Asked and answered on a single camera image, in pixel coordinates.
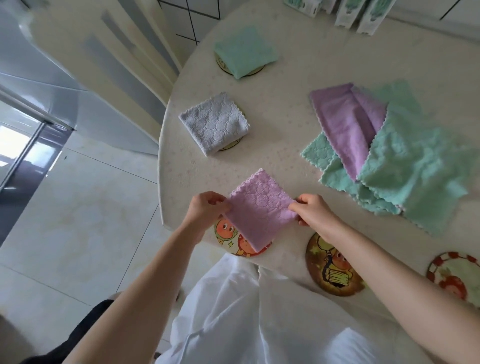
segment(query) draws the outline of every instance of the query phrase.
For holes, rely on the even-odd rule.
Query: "pile of cloths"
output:
[[[301,153],[320,182],[376,215],[399,215],[438,235],[468,193],[479,151],[430,120],[406,81],[310,93],[322,133]]]

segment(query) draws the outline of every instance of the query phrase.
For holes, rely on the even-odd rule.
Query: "yellow star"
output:
[[[317,255],[320,252],[320,248],[316,245],[312,246],[310,252],[314,255]]]

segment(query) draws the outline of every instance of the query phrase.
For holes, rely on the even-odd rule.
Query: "tabletop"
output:
[[[320,171],[300,156],[321,132],[310,91],[347,82],[372,87],[399,78],[409,82],[424,110],[440,124],[480,146],[480,46],[391,19],[385,19],[372,37],[335,27],[334,21],[334,16],[322,13],[311,19],[280,0],[250,1],[219,22],[198,45],[174,86],[160,136],[163,224],[177,228],[193,195],[207,190],[229,195],[264,168],[292,197],[321,194],[343,220],[421,274],[445,251],[480,258],[478,179],[445,234],[434,238],[399,216],[374,216],[345,193],[322,186]],[[272,42],[280,58],[256,75],[235,80],[217,65],[213,45],[247,25]],[[245,113],[251,131],[235,147],[205,157],[178,115],[222,91]],[[388,316],[369,289],[340,298],[315,285],[305,264],[312,234],[292,223],[269,249],[250,259],[339,304]],[[213,229],[204,241],[219,246]]]

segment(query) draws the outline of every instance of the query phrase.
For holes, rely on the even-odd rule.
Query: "gray cloth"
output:
[[[179,119],[206,157],[245,136],[250,129],[247,119],[226,92],[188,109]]]

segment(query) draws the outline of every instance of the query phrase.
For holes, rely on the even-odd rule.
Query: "person's left hand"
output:
[[[220,216],[228,212],[231,205],[225,202],[226,197],[213,191],[194,196],[190,202],[182,225],[194,229],[199,234],[205,233]]]

